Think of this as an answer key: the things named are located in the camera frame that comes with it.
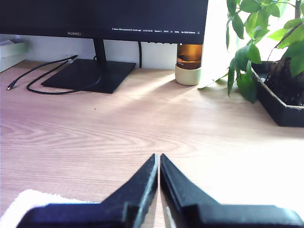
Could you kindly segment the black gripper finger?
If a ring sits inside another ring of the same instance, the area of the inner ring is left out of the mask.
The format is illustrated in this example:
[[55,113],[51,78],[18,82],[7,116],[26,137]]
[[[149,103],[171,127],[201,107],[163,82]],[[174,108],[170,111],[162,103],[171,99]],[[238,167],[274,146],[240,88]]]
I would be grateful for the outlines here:
[[154,153],[138,171],[102,203],[103,228],[139,228],[157,191],[158,156]]
[[191,182],[165,154],[160,158],[160,186],[171,212],[170,218],[179,228],[204,227],[200,206],[219,204]]

